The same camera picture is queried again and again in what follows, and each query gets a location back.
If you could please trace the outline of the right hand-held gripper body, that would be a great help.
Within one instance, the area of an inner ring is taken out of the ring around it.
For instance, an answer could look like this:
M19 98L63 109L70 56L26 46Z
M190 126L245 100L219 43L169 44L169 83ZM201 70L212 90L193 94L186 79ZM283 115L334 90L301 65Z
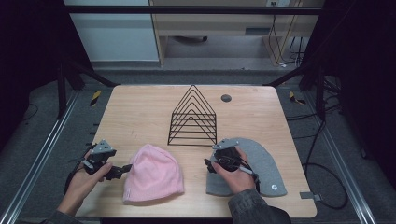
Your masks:
M215 162L228 172L234 172L240 166L248 168L248 164L236 150L236 146L238 145L239 142L237 140L223 139L212 147Z

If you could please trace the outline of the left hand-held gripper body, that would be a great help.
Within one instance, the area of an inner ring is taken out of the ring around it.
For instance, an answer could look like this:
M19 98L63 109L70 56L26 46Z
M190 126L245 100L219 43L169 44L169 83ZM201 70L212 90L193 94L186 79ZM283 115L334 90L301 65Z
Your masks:
M92 175L106 164L110 157L116 155L114 149L105 139L90 147L89 156L83 161L85 171Z

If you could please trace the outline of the black wire rack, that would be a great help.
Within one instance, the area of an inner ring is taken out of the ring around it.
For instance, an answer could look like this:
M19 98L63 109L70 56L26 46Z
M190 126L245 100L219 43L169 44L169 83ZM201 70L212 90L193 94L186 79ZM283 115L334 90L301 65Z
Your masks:
M167 144L212 147L217 143L217 114L195 85L189 86L170 118Z

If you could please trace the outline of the pink knit hat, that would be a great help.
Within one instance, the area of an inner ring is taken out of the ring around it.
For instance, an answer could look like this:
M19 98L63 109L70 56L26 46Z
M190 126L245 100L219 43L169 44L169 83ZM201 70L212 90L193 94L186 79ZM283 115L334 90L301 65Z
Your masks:
M146 144L130 163L132 168L124 183L124 203L155 201L185 191L180 166L168 151Z

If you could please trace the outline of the grey knit hat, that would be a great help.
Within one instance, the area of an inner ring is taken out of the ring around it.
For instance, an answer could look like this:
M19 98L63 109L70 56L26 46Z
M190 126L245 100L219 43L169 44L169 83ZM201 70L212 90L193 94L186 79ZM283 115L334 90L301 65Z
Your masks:
M247 173L254 175L258 192L267 197L285 196L288 192L271 154L254 140L241 137L231 139L239 142L236 150L248 165L248 168L240 167ZM213 154L214 150L210 158L211 165L215 163ZM233 194L221 176L209 172L206 175L206 193L217 196L231 196Z

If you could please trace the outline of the person's right hand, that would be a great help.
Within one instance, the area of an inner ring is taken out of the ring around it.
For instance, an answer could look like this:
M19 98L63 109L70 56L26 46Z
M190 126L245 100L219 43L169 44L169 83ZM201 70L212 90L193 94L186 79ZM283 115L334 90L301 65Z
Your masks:
M226 181L234 195L247 189L256 188L256 183L251 174L248 174L240 169L237 169L234 172L229 172L227 170L224 170L217 163L213 163L212 166L215 169L216 173Z

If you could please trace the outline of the person's left hand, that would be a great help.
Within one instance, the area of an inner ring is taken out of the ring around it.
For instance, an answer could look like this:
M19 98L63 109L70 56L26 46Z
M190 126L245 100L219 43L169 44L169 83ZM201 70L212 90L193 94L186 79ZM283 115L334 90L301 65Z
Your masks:
M67 206L81 206L83 200L89 195L98 182L104 180L105 175L111 168L112 163L106 162L98 171L90 175L85 171L83 161L81 161L75 174L71 178L66 194L64 195L63 203Z

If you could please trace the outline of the yellow black striped tape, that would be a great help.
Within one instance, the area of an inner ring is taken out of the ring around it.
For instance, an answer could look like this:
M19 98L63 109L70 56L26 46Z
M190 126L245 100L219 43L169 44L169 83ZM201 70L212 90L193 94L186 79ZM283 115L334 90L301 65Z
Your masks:
M293 91L290 91L290 100L299 105L306 105L306 101L297 99Z
M96 92L93 94L92 99L91 99L91 101L90 101L90 106L95 106L95 105L96 105L96 103L97 103L97 101L98 101L98 98L99 98L99 96L101 95L101 93L102 93L102 91L96 91Z

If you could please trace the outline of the white cabinet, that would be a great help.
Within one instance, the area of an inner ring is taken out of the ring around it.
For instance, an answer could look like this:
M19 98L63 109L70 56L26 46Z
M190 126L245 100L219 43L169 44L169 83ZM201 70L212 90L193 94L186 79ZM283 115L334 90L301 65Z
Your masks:
M70 15L92 62L158 62L157 42L149 14Z

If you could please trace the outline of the dark curtain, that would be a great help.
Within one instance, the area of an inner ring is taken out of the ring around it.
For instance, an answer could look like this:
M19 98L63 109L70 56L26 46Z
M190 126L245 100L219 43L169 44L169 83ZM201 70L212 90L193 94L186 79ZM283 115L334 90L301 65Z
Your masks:
M362 148L396 187L396 0L324 0L306 58L331 29L325 71L341 80L341 102Z
M29 105L30 92L56 79L56 59L38 34L35 20L49 29L56 46L92 69L64 0L0 0L0 150Z

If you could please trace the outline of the light wooden desk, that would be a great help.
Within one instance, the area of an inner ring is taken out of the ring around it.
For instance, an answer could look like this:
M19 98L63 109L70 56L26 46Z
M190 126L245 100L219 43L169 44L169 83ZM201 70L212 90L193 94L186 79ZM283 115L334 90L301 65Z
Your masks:
M325 0L148 0L151 6L322 7ZM255 35L262 38L273 65L287 62L292 37L309 37L316 15L154 14L155 34L167 36Z

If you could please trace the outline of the aluminium floor rail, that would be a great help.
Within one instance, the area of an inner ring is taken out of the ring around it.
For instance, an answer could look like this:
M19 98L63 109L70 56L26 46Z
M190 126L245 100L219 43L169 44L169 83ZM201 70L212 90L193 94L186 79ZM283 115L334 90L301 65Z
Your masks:
M71 91L71 96L66 103L66 109L64 113L54 123L44 145L42 148L40 148L38 155L35 157L29 172L23 179L23 182L13 197L13 200L3 215L0 216L0 224L14 224L16 222L22 208L24 207L35 186L37 179L39 178L48 158L50 157L52 150L57 144L66 122L69 120L78 97L78 91Z
M335 168L342 185L346 189L348 201L352 205L360 224L377 224L375 216L366 202L356 178L353 176L346 160L341 154L340 147L337 146L337 143L332 136L332 132L327 126L329 123L329 116L334 115L335 110L339 108L339 105L329 105L325 107L324 118L326 119L326 123L323 127L319 128L320 134L330 156L332 165Z

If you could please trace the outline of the black frame strut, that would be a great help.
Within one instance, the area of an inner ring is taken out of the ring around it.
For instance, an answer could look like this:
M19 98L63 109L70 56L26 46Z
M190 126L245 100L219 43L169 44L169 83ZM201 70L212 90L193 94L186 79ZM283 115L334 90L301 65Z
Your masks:
M324 68L320 63L308 62L302 64L300 67L288 72L286 75L267 83L267 86L277 87L285 81L296 77L297 75L302 75L302 79L299 83L299 88L302 91L307 91L316 85L316 101L315 109L322 121L326 120L325 115L325 103L323 99L324 95Z
M87 75L88 77L93 78L107 87L119 86L119 83L112 82L100 76L92 69L77 63L76 61L70 59L60 60L57 63L57 87L59 102L57 119L60 119L64 116L67 108L65 82L68 81L71 84L73 90L81 90L85 86L85 83L80 76L81 74Z

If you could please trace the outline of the grey metal bracket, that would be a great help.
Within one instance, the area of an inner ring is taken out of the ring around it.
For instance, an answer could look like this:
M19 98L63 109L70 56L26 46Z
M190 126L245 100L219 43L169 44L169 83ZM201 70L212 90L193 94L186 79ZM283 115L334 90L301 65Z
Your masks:
M311 191L300 192L301 199L312 199L315 202L321 202L322 198L320 194L315 194Z

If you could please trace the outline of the black horizontal frame bar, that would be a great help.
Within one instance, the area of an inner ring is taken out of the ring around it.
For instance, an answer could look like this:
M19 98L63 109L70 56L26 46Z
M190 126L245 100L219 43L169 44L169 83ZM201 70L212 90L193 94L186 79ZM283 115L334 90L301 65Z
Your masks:
M321 7L65 6L69 13L320 15Z

